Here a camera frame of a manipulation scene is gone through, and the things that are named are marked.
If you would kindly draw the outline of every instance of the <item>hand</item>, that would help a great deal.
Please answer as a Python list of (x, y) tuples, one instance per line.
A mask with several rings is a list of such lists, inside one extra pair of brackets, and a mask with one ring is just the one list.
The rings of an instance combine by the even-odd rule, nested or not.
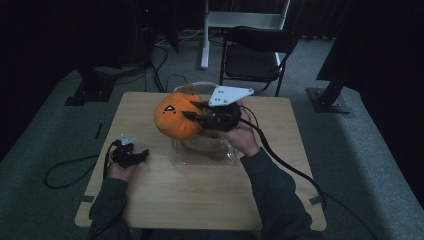
[(113, 162), (112, 154), (113, 154), (113, 151), (110, 152), (109, 154), (109, 160), (108, 160), (109, 167), (107, 168), (106, 178), (121, 179), (126, 182), (129, 182), (135, 169), (140, 164), (132, 165), (127, 168), (122, 168), (118, 163)]
[[(238, 105), (243, 106), (243, 102), (239, 100)], [(240, 107), (241, 118), (251, 122), (250, 114)], [(219, 134), (225, 137), (228, 142), (240, 152), (242, 152), (246, 157), (250, 157), (259, 152), (259, 145), (256, 142), (255, 134), (253, 133), (253, 128), (247, 125), (246, 123), (239, 122), (237, 127), (228, 131), (228, 132), (219, 132)]]

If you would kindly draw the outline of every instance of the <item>dark sleeve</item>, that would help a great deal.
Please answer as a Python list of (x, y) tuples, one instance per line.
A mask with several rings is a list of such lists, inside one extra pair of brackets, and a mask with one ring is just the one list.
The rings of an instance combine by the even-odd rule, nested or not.
[[(111, 220), (120, 216), (127, 204), (126, 189), (128, 183), (120, 179), (104, 179), (99, 196), (90, 209), (91, 223), (87, 239)], [(96, 240), (130, 240), (128, 224), (123, 218), (103, 231)]]
[(277, 167), (261, 150), (241, 162), (252, 183), (253, 196), (262, 220), (261, 239), (324, 239), (311, 230), (312, 218), (295, 194), (293, 178)]

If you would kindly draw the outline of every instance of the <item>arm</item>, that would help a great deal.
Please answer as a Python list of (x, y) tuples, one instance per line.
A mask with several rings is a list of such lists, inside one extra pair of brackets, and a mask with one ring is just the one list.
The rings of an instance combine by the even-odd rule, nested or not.
[[(109, 159), (109, 167), (107, 176), (103, 180), (102, 188), (96, 198), (93, 206), (90, 209), (91, 223), (88, 240), (130, 240), (131, 234), (127, 222), (119, 217), (122, 215), (127, 203), (126, 189), (128, 182), (138, 165), (130, 166), (126, 169), (121, 168), (118, 164), (113, 164)], [(107, 226), (96, 238), (92, 238), (99, 230)]]
[[(105, 224), (120, 216), (127, 203), (125, 191), (128, 182), (120, 179), (106, 178), (103, 181), (102, 188), (90, 209), (91, 223), (88, 239), (100, 230)], [(123, 218), (103, 231), (96, 240), (107, 239), (131, 239), (129, 227)]]
[[(250, 115), (244, 108), (240, 110), (242, 118), (250, 122)], [(231, 131), (220, 134), (244, 154), (241, 162), (250, 178), (262, 220), (262, 239), (323, 239), (321, 232), (310, 229), (312, 219), (295, 194), (293, 178), (259, 147), (253, 129), (240, 122)]]

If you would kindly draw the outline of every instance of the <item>small black device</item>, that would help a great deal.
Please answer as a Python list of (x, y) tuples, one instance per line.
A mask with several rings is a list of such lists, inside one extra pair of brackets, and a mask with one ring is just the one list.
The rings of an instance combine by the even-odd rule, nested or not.
[(133, 154), (133, 143), (123, 145), (120, 140), (116, 140), (114, 145), (116, 146), (116, 149), (112, 152), (112, 161), (114, 163), (118, 163), (122, 168), (128, 168), (129, 166), (146, 161), (146, 157), (149, 154), (149, 149), (146, 149), (141, 153)]
[(238, 125), (241, 117), (240, 106), (237, 103), (231, 103), (226, 106), (211, 107), (208, 102), (195, 103), (193, 105), (199, 109), (210, 111), (210, 115), (198, 115), (195, 112), (185, 111), (184, 116), (191, 120), (197, 120), (202, 128), (228, 132)]

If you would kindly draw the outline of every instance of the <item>orange pumpkin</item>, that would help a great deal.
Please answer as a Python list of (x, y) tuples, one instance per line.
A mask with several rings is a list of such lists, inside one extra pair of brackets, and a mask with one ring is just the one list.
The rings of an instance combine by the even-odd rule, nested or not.
[(197, 135), (202, 127), (195, 120), (187, 119), (183, 111), (203, 114), (203, 111), (194, 106), (192, 102), (201, 102), (199, 95), (181, 92), (171, 93), (166, 96), (156, 107), (155, 124), (159, 131), (168, 137), (184, 140)]

